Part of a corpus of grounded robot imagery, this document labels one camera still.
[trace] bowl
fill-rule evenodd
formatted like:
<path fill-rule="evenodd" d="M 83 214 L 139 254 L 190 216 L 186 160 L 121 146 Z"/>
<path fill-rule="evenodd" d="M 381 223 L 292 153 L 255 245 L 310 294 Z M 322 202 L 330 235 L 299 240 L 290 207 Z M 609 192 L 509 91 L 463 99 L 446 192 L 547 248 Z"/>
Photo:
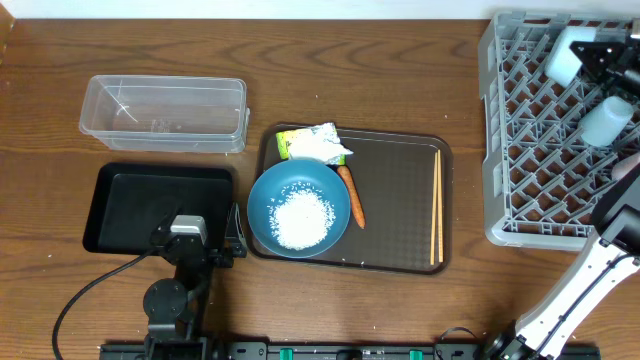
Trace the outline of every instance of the bowl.
<path fill-rule="evenodd" d="M 272 233 L 269 211 L 285 201 L 292 185 L 306 184 L 322 200 L 333 205 L 335 220 L 327 236 L 318 244 L 305 249 L 285 248 Z M 344 182 L 328 166 L 310 160 L 287 160 L 265 171 L 249 194 L 249 226 L 258 241 L 271 252 L 289 258 L 305 258 L 318 255 L 333 246 L 342 236 L 351 214 L 349 192 Z"/>

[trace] white plastic crate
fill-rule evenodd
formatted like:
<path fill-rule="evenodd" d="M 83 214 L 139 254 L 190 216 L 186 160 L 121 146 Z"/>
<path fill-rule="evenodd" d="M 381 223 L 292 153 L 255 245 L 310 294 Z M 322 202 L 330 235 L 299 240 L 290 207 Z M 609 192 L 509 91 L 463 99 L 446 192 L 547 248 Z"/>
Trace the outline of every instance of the white plastic crate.
<path fill-rule="evenodd" d="M 578 121 L 602 101 L 581 74 L 567 87 L 544 75 L 547 55 L 566 26 L 596 27 L 596 41 L 623 41 L 631 18 L 497 14 L 478 45 L 480 97 L 486 115 L 482 164 L 484 225 L 501 246 L 581 250 L 590 215 L 613 185 L 611 167 L 640 151 L 636 115 L 612 146 L 582 142 Z"/>

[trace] carrot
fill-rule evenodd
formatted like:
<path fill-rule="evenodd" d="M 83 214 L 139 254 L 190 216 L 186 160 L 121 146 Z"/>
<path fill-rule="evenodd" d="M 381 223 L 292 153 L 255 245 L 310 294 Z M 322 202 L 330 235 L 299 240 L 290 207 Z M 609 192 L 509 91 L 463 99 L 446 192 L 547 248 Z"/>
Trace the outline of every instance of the carrot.
<path fill-rule="evenodd" d="M 360 203 L 360 198 L 358 197 L 358 192 L 356 191 L 356 185 L 353 183 L 353 177 L 351 177 L 351 171 L 349 171 L 348 167 L 341 165 L 338 166 L 338 175 L 340 175 L 342 181 L 344 181 L 344 184 L 347 186 L 347 190 L 349 191 L 353 217 L 356 219 L 358 226 L 364 229 L 364 212 L 362 211 L 362 204 Z"/>

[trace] clear plastic container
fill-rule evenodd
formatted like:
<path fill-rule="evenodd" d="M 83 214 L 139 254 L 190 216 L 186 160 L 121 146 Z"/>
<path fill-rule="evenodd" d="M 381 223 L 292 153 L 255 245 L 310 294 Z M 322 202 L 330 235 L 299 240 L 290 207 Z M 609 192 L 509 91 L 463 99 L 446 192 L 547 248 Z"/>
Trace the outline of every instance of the clear plastic container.
<path fill-rule="evenodd" d="M 240 79 L 98 75 L 89 81 L 80 131 L 114 150 L 240 152 L 246 101 Z"/>

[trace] chopsticks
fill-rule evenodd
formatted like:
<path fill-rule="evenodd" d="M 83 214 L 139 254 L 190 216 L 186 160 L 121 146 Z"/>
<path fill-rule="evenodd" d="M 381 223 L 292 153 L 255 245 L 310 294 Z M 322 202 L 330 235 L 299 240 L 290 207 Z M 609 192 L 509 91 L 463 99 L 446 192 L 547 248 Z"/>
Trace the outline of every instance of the chopsticks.
<path fill-rule="evenodd" d="M 433 204 L 431 207 L 431 265 L 436 258 L 436 218 L 438 230 L 438 262 L 444 261 L 444 249 L 442 239 L 442 155 L 440 149 L 435 154 L 433 161 Z"/>

